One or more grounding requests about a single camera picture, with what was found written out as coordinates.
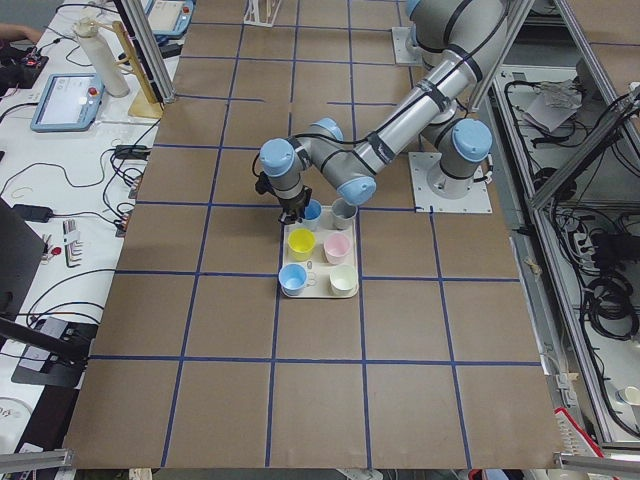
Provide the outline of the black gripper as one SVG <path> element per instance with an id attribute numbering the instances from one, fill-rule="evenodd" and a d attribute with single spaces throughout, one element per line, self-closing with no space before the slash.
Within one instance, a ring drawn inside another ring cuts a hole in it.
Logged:
<path id="1" fill-rule="evenodd" d="M 277 189 L 274 192 L 282 207 L 282 213 L 278 218 L 281 224 L 294 224 L 305 218 L 305 209 L 311 200 L 311 188 L 303 186 L 292 198 L 285 198 L 284 193 Z"/>

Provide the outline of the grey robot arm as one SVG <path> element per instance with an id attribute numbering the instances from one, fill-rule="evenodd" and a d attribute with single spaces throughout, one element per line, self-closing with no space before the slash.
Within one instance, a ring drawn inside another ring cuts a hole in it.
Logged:
<path id="1" fill-rule="evenodd" d="M 506 43 L 507 1 L 409 1 L 419 49 L 436 53 L 440 62 L 366 137 L 345 141 L 338 124 L 323 118 L 305 133 L 275 138 L 256 155 L 255 190 L 279 202 L 283 224 L 304 217 L 312 190 L 303 182 L 315 167 L 349 205 L 360 206 L 375 193 L 375 177 L 419 134 L 456 112 L 455 100 L 469 86 L 488 77 Z"/>

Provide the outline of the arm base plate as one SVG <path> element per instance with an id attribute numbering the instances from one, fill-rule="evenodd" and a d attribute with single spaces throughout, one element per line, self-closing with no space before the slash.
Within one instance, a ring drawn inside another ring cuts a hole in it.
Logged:
<path id="1" fill-rule="evenodd" d="M 441 154 L 410 152 L 409 169 L 414 209 L 420 213 L 491 214 L 489 180 L 480 164 L 471 178 L 448 177 L 441 169 Z"/>
<path id="2" fill-rule="evenodd" d="M 418 46 L 415 26 L 393 27 L 391 29 L 395 63 L 400 66 L 420 66 L 423 64 Z"/>

